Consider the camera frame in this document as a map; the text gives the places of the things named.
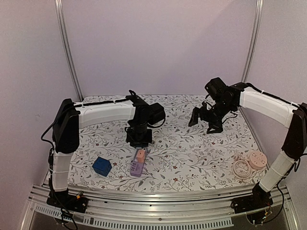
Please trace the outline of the pink plug adapter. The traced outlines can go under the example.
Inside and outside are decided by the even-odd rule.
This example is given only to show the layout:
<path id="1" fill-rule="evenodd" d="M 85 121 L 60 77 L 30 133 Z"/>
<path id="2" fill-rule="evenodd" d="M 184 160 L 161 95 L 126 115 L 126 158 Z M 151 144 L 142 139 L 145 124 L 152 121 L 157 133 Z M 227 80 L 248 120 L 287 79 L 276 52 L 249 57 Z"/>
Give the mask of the pink plug adapter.
<path id="1" fill-rule="evenodd" d="M 136 154 L 136 159 L 138 163 L 144 163 L 146 151 L 144 149 L 139 149 Z"/>

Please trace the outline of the purple power strip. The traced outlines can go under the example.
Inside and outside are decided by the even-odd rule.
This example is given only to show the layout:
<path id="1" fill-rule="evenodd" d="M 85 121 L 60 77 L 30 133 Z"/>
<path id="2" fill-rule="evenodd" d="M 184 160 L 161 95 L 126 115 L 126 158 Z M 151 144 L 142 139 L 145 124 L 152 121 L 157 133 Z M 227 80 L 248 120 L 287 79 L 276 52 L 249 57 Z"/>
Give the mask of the purple power strip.
<path id="1" fill-rule="evenodd" d="M 144 168 L 144 165 L 145 165 L 145 161 L 144 161 L 144 163 L 138 163 L 137 159 L 136 159 L 137 151 L 140 150 L 140 149 L 144 149 L 146 151 L 145 161 L 146 161 L 146 157 L 147 157 L 147 154 L 148 154 L 148 148 L 137 148 L 136 149 L 136 152 L 135 152 L 135 155 L 134 155 L 134 158 L 132 160 L 131 167 L 130 167 L 130 175 L 134 176 L 134 177 L 141 177 L 142 171 L 143 171 L 143 168 Z"/>

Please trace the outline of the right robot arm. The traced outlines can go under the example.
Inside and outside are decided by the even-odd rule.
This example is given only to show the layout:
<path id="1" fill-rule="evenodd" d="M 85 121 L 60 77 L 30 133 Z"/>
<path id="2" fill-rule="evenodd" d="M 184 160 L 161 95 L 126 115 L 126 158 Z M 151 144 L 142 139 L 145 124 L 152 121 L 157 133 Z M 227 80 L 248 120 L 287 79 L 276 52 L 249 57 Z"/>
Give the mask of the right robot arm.
<path id="1" fill-rule="evenodd" d="M 294 163 L 299 161 L 307 148 L 307 105 L 295 104 L 278 96 L 262 91 L 251 83 L 239 82 L 227 86 L 219 77 L 211 79 L 205 90 L 215 104 L 207 107 L 203 102 L 200 108 L 192 110 L 189 126 L 199 120 L 208 123 L 207 133 L 221 133 L 223 118 L 239 107 L 261 113 L 288 129 L 281 152 L 260 182 L 254 187 L 248 199 L 252 209 L 263 205 L 269 192 L 290 172 Z"/>

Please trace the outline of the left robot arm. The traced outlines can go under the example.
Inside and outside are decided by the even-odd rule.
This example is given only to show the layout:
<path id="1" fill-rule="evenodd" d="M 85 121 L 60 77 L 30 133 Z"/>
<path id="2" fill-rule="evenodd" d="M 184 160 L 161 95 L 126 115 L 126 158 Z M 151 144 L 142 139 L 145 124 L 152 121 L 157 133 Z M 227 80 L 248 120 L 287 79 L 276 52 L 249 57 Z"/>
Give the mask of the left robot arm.
<path id="1" fill-rule="evenodd" d="M 50 156 L 50 197 L 61 208 L 71 204 L 68 190 L 69 166 L 73 153 L 80 144 L 79 130 L 87 126 L 125 120 L 126 142 L 133 148 L 148 147 L 152 143 L 152 129 L 165 122 L 165 109 L 159 103 L 148 104 L 134 91 L 123 99 L 94 103 L 62 101 L 52 129 Z"/>

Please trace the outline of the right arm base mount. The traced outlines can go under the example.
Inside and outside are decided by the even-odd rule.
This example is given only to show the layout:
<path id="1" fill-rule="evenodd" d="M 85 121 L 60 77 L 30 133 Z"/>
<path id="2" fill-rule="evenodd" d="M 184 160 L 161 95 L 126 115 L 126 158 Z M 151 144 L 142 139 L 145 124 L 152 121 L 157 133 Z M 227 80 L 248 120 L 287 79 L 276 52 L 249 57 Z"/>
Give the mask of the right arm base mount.
<path id="1" fill-rule="evenodd" d="M 270 192 L 265 192 L 259 184 L 252 189 L 252 194 L 232 199 L 230 207 L 237 213 L 249 212 L 273 204 Z"/>

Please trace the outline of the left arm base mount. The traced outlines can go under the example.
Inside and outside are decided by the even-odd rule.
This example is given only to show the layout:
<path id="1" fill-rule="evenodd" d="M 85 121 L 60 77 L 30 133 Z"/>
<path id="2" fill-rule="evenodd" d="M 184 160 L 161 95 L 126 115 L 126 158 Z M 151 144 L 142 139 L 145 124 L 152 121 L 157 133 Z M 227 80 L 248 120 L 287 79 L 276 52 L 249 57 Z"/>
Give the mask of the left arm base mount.
<path id="1" fill-rule="evenodd" d="M 70 195 L 69 190 L 56 192 L 52 185 L 52 178 L 48 180 L 50 192 L 47 198 L 47 204 L 59 207 L 64 210 L 85 213 L 88 205 L 88 198 L 83 195 L 83 191 L 79 191 L 76 195 Z"/>

